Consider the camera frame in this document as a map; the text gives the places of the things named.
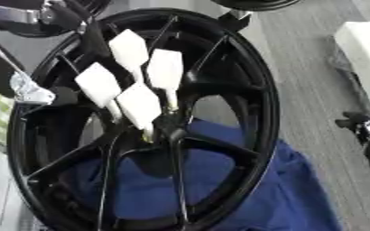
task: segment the gray carpet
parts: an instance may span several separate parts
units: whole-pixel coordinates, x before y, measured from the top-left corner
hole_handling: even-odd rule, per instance
[[[217,16],[208,0],[124,0],[105,14],[172,6]],[[302,0],[275,12],[254,14],[243,35],[263,54],[282,103],[282,138],[314,164],[344,230],[370,231],[370,169],[353,135],[334,126],[342,111],[360,108],[348,81],[329,66],[328,37],[344,21],[370,20],[370,0]],[[23,40],[0,32],[0,42],[32,70],[60,40]],[[217,98],[201,102],[200,117],[227,125],[235,119]],[[219,108],[221,116],[210,108]]]

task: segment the blue cloth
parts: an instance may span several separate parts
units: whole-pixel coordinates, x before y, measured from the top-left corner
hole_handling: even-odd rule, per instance
[[[190,129],[233,144],[242,145],[241,130],[195,120]],[[99,162],[77,168],[79,196],[89,205],[99,199],[99,176],[90,176]],[[205,198],[228,175],[233,162],[222,154],[190,150],[185,166],[187,195],[194,204]],[[119,193],[115,213],[122,218],[145,219],[178,210],[172,179],[143,174],[128,159],[118,172]],[[310,164],[287,143],[279,141],[263,180],[217,231],[338,231],[341,230]]]

